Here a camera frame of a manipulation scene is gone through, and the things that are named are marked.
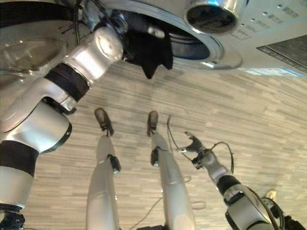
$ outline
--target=black cloth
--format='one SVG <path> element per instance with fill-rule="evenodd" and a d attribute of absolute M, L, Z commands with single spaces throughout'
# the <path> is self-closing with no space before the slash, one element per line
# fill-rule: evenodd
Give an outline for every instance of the black cloth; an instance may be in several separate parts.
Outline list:
<path fill-rule="evenodd" d="M 125 36 L 128 39 L 128 57 L 131 56 L 127 62 L 141 66 L 148 79 L 153 77 L 161 64 L 167 69 L 172 69 L 173 52 L 168 33 L 165 33 L 163 39 L 132 30 Z"/>
<path fill-rule="evenodd" d="M 285 230 L 306 230 L 303 225 L 301 225 L 298 221 L 292 220 L 291 216 L 286 216 L 285 220 Z"/>

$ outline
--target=tiled floor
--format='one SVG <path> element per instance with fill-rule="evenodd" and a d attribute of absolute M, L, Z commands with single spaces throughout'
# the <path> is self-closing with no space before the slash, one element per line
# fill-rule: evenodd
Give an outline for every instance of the tiled floor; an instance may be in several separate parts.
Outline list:
<path fill-rule="evenodd" d="M 79 103 L 70 116 L 73 133 L 56 152 L 39 157 L 35 183 L 24 215 L 37 230 L 85 229 L 86 197 L 95 167 L 100 130 L 94 109 L 104 107 L 115 129 L 112 138 L 122 171 L 115 176 L 120 225 L 129 229 L 161 197 L 159 170 L 149 163 L 148 112 L 160 114 L 160 132 L 173 115 L 171 128 L 180 146 L 189 144 L 184 131 L 206 146 L 227 141 L 235 153 L 235 175 L 260 195 L 277 190 L 277 200 L 307 226 L 307 79 L 256 77 L 243 74 L 167 71 L 159 68 L 147 80 L 139 67 L 120 62 Z M 217 147 L 230 166 L 226 148 Z M 226 206 L 204 170 L 175 154 L 181 171 L 190 175 L 198 230 L 228 230 Z M 160 202 L 139 225 L 164 223 Z"/>

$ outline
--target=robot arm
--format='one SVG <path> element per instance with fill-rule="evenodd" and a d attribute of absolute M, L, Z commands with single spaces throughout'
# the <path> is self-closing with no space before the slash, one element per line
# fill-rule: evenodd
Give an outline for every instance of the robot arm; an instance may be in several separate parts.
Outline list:
<path fill-rule="evenodd" d="M 101 27 L 44 78 L 36 79 L 1 118 L 0 210 L 19 212 L 28 199 L 38 155 L 54 151 L 71 134 L 63 114 L 121 59 L 116 32 Z"/>
<path fill-rule="evenodd" d="M 211 149 L 206 149 L 192 134 L 186 133 L 193 141 L 191 145 L 178 149 L 180 152 L 196 152 L 192 160 L 196 169 L 205 168 L 228 206 L 226 219 L 234 230 L 278 230 L 270 210 L 257 194 L 241 184 L 223 166 Z"/>

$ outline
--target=wire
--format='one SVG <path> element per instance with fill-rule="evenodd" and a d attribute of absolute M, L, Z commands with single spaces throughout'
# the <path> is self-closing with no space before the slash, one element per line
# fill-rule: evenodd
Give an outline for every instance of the wire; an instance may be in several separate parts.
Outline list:
<path fill-rule="evenodd" d="M 170 123 L 170 121 L 171 121 L 171 117 L 172 117 L 171 115 L 168 116 L 168 119 L 167 119 L 167 122 L 166 122 L 168 141 L 169 141 L 169 143 L 170 143 L 170 139 L 169 139 L 169 134 L 170 134 L 170 136 L 171 136 L 171 138 L 172 138 L 172 140 L 173 140 L 174 145 L 176 146 L 177 149 L 179 149 L 178 145 L 176 144 L 176 142 L 175 142 L 175 140 L 174 140 L 172 131 L 171 131 L 170 127 L 169 127 L 169 123 Z M 181 154 L 182 154 L 185 158 L 187 158 L 190 162 L 192 162 L 192 159 L 191 159 L 190 157 L 188 157 L 185 153 L 182 152 Z"/>
<path fill-rule="evenodd" d="M 274 219 L 275 217 L 273 216 L 273 214 L 270 211 L 270 209 L 265 205 L 265 203 L 263 203 L 262 199 L 258 196 L 258 194 L 254 190 L 252 190 L 251 188 L 248 188 L 248 189 L 256 196 L 256 198 L 260 201 L 260 203 L 263 205 L 263 207 L 267 211 L 274 229 L 275 230 L 280 230 L 280 228 L 278 227 L 278 225 L 277 225 L 277 223 L 276 223 L 276 221 Z"/>
<path fill-rule="evenodd" d="M 234 174 L 234 169 L 235 169 L 234 153 L 231 151 L 229 144 L 224 142 L 224 141 L 220 141 L 220 142 L 215 143 L 210 150 L 213 150 L 216 146 L 218 146 L 220 144 L 226 145 L 229 149 L 229 153 L 230 153 L 230 157 L 231 157 L 231 169 L 230 169 L 230 171 L 231 171 L 232 174 Z"/>
<path fill-rule="evenodd" d="M 131 228 L 129 228 L 128 230 L 132 230 L 132 229 L 134 229 L 136 226 L 138 226 L 140 223 L 142 223 L 143 222 L 143 220 L 145 220 L 146 219 L 146 217 L 148 217 L 149 216 L 149 214 L 151 213 L 151 211 L 153 210 L 153 208 L 160 202 L 160 200 L 162 200 L 163 199 L 163 197 L 161 197 L 161 198 L 159 198 L 153 205 L 152 205 L 152 207 L 149 209 L 149 211 L 146 213 L 146 215 L 139 221 L 139 222 L 137 222 L 135 225 L 133 225 Z"/>
<path fill-rule="evenodd" d="M 73 9 L 73 30 L 75 32 L 77 45 L 80 44 L 80 32 L 79 32 L 79 6 L 82 0 L 77 0 Z"/>
<path fill-rule="evenodd" d="M 277 207 L 277 210 L 278 210 L 278 217 L 279 217 L 279 221 L 280 221 L 280 224 L 279 224 L 279 228 L 284 230 L 285 228 L 285 220 L 284 220 L 284 215 L 283 215 L 283 211 L 282 209 L 279 207 L 279 205 L 273 201 L 272 199 L 268 198 L 268 197 L 263 197 L 262 199 L 268 199 L 270 200 L 276 207 Z"/>

